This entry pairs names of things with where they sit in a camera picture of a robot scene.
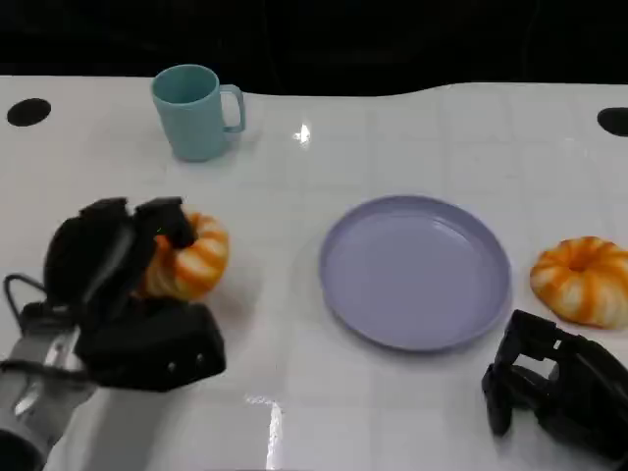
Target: mug handle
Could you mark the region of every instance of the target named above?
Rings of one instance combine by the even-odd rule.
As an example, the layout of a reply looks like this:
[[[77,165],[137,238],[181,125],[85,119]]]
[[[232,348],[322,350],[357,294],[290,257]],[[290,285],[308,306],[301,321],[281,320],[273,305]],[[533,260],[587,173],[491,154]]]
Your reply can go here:
[[[242,91],[235,85],[220,85],[221,93],[232,93],[237,100],[239,108],[239,124],[236,126],[225,126],[225,132],[242,132],[246,128],[246,112],[244,111],[244,96]]]

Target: black hole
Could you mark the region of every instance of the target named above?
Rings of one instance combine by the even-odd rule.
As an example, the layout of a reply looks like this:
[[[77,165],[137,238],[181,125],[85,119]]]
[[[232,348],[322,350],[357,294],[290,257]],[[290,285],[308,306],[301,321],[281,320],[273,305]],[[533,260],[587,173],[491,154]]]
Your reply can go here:
[[[24,127],[41,123],[50,114],[51,106],[41,98],[29,98],[16,103],[7,113],[7,121],[13,126]]]
[[[598,114],[598,123],[606,131],[622,137],[628,136],[628,108],[606,108]]]

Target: light blue mug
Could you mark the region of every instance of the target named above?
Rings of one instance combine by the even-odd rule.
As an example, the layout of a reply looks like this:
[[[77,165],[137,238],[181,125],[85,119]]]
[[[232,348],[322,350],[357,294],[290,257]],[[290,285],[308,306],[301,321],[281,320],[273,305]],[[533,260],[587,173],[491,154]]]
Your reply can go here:
[[[246,126],[240,89],[220,85],[206,67],[185,64],[166,69],[153,79],[151,91],[166,137],[182,160],[204,162],[221,155],[227,147],[225,132],[241,132]],[[223,92],[237,99],[237,126],[225,126]]]

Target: plate rim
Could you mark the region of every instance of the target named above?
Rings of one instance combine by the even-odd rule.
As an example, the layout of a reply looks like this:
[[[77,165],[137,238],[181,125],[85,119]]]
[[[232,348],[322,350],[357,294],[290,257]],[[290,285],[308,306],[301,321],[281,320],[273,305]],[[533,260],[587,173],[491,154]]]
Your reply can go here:
[[[329,259],[329,253],[331,252],[331,247],[335,244],[335,240],[338,239],[336,235],[342,231],[342,228],[346,225],[347,220],[355,216],[357,213],[361,213],[362,211],[365,210],[365,208],[368,208],[369,206],[379,206],[379,205],[386,204],[388,202],[396,201],[396,200],[397,201],[408,200],[408,201],[413,201],[414,203],[418,202],[421,204],[425,204],[425,203],[436,204],[436,205],[442,205],[442,206],[452,208],[455,211],[459,211],[462,214],[464,214],[466,217],[472,219],[474,223],[480,226],[482,230],[485,231],[486,234],[490,237],[492,242],[497,247],[496,260],[498,262],[498,265],[504,269],[503,271],[506,274],[506,280],[505,280],[505,289],[503,290],[503,293],[500,295],[500,298],[497,299],[498,308],[496,309],[496,313],[489,322],[481,325],[480,327],[476,329],[470,330],[469,333],[465,334],[464,336],[455,338],[454,340],[441,342],[438,345],[434,344],[434,345],[426,345],[426,346],[409,347],[405,345],[390,344],[381,340],[374,339],[373,337],[360,331],[357,327],[350,325],[341,316],[341,314],[338,313],[338,310],[334,308],[334,303],[330,300],[330,296],[329,296],[330,290],[328,288],[329,283],[326,283],[325,281],[324,270],[326,266],[326,261]],[[325,235],[325,238],[323,240],[323,243],[321,244],[321,247],[319,250],[319,257],[318,257],[318,278],[319,278],[319,283],[321,284],[325,306],[327,307],[329,311],[333,313],[333,315],[336,318],[338,318],[342,322],[343,325],[345,325],[351,331],[353,331],[354,333],[356,333],[357,335],[359,335],[360,337],[362,337],[363,339],[369,342],[375,343],[381,347],[391,348],[394,350],[407,351],[407,352],[435,352],[435,351],[441,351],[441,350],[448,350],[452,348],[461,347],[465,344],[468,344],[469,342],[473,340],[477,340],[478,338],[482,337],[483,335],[488,333],[490,330],[492,330],[495,327],[495,325],[503,317],[505,317],[505,315],[509,311],[509,308],[511,308],[511,303],[512,303],[512,267],[510,264],[510,259],[508,258],[508,255],[505,249],[503,248],[503,245],[501,244],[501,242],[499,241],[495,233],[480,218],[476,217],[473,213],[467,211],[466,209],[461,208],[460,206],[456,204],[449,203],[447,201],[444,201],[444,200],[441,200],[432,196],[426,196],[426,195],[420,195],[420,194],[407,194],[406,193],[406,194],[391,194],[391,195],[386,195],[386,196],[380,196],[377,198],[370,199],[368,201],[364,201],[363,203],[360,203],[357,206],[354,206],[350,208],[349,210],[347,210],[346,212],[344,212],[344,214],[340,218],[338,218],[338,220],[335,221],[334,224],[328,229]]]

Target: orange striped donut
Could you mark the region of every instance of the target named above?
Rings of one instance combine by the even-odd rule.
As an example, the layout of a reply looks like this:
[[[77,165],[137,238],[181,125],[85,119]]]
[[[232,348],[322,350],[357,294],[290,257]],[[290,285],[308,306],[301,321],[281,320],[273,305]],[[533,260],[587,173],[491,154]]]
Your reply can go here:
[[[628,252],[599,237],[564,240],[530,272],[536,296],[567,321],[603,329],[628,325]]]
[[[186,214],[196,242],[175,250],[164,235],[157,235],[157,250],[144,275],[143,295],[192,300],[210,291],[227,268],[229,236],[211,216]]]

